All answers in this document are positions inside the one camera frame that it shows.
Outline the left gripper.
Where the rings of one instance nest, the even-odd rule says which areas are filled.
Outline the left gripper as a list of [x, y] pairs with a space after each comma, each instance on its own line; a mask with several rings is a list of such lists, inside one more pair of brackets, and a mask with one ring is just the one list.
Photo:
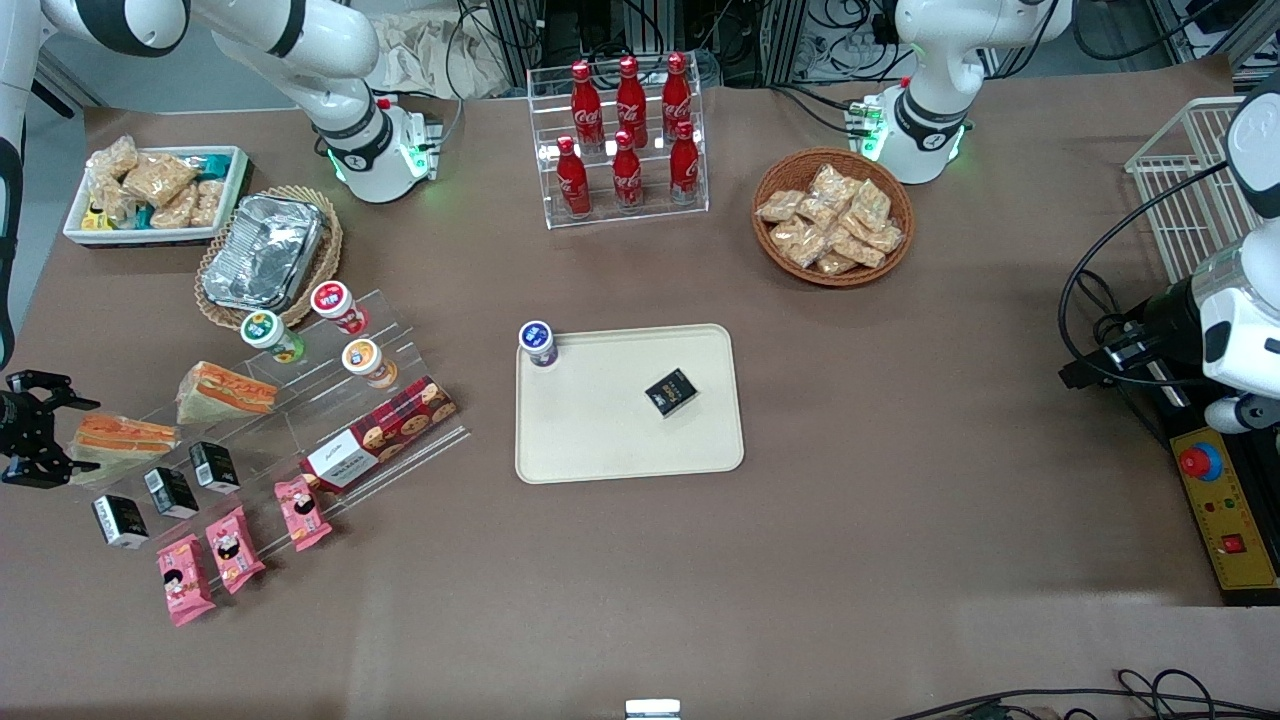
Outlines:
[[1192, 281], [1170, 284], [1142, 304], [1140, 323], [1115, 325], [1114, 337], [1101, 345], [1102, 352], [1073, 359], [1059, 370], [1059, 379], [1068, 389], [1142, 386], [1152, 382], [1144, 368], [1153, 372], [1157, 366], [1166, 379], [1203, 379], [1199, 318]]

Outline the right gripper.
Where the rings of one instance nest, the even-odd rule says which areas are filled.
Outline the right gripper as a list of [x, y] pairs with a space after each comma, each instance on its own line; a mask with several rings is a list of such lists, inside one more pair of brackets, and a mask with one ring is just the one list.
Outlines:
[[51, 372], [23, 370], [5, 377], [1, 392], [1, 455], [9, 457], [3, 483], [54, 489], [70, 482], [73, 462], [46, 457], [52, 452], [52, 415], [60, 407], [93, 411], [101, 407], [72, 387], [72, 379]]

